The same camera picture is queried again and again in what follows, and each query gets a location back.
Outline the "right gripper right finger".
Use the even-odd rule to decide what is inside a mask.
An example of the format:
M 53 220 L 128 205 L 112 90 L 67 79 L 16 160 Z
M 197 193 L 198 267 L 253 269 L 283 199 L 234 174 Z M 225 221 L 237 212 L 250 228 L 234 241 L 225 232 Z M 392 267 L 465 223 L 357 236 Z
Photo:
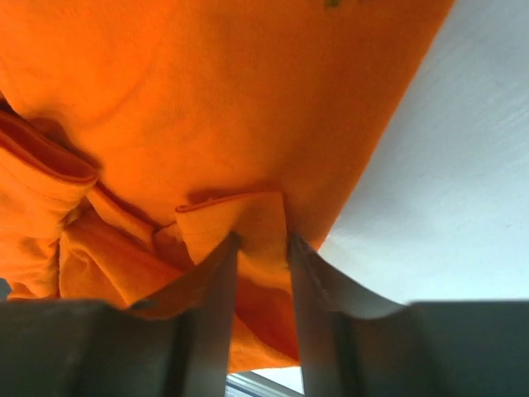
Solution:
M 288 265 L 305 395 L 364 396 L 354 322 L 403 306 L 352 280 L 297 234 Z

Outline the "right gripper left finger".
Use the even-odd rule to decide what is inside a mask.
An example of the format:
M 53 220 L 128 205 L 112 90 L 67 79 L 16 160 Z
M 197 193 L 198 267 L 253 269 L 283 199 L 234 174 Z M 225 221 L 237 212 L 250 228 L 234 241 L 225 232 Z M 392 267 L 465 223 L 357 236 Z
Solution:
M 200 265 L 131 306 L 139 318 L 175 323 L 162 396 L 225 394 L 240 244 L 229 233 Z

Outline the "orange t shirt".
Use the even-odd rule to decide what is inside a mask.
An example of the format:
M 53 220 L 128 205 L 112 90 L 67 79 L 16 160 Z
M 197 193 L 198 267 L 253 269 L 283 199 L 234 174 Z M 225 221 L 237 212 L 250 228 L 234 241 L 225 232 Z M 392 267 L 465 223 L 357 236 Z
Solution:
M 241 238 L 232 371 L 296 366 L 325 240 L 449 1 L 4 1 L 9 299 L 126 308 Z

